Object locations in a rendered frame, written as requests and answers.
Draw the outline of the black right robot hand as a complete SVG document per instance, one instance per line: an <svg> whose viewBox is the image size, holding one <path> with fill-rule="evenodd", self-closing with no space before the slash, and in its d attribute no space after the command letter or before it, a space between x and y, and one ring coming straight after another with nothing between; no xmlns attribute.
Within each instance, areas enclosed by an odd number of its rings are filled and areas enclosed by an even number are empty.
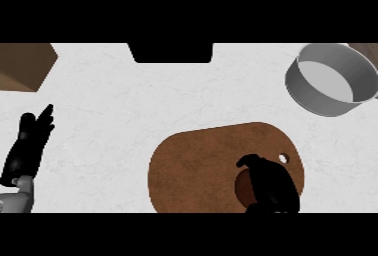
<svg viewBox="0 0 378 256"><path fill-rule="evenodd" d="M236 166L248 167L251 186L257 202L247 208L247 213L298 213L300 196L285 167L248 154L241 157Z"/></svg>

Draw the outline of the black appliance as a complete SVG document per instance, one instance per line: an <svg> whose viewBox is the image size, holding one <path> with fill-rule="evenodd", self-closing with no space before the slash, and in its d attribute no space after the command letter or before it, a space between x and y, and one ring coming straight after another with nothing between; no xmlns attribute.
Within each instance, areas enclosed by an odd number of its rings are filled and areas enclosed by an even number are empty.
<svg viewBox="0 0 378 256"><path fill-rule="evenodd" d="M137 63L210 63L211 43L130 43L130 52Z"/></svg>

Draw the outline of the brown wooden cutting board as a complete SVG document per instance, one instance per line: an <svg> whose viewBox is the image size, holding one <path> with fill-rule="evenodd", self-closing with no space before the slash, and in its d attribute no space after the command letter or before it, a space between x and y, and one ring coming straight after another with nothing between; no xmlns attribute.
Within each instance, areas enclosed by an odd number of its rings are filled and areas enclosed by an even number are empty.
<svg viewBox="0 0 378 256"><path fill-rule="evenodd" d="M304 168L294 143L270 124L245 124L188 131L158 145L149 163L149 197L160 213L242 213L235 194L236 162L257 154L285 166L297 188Z"/></svg>

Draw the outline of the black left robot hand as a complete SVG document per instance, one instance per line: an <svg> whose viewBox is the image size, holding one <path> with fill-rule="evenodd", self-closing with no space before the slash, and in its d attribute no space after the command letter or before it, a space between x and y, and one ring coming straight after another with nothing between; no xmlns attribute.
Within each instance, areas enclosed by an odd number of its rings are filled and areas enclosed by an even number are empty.
<svg viewBox="0 0 378 256"><path fill-rule="evenodd" d="M5 187L15 187L13 180L21 176L37 176L44 146L55 129L52 114L53 105L49 104L39 116L30 112L21 116L18 138L0 174Z"/></svg>

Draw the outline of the grey metal pot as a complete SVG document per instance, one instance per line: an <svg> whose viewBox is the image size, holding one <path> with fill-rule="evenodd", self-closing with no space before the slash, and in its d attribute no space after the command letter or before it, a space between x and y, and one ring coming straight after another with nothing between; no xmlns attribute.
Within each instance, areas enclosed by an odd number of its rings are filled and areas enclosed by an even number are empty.
<svg viewBox="0 0 378 256"><path fill-rule="evenodd" d="M378 69L352 47L310 43L287 70L285 86L294 101L309 112L338 117L378 99Z"/></svg>

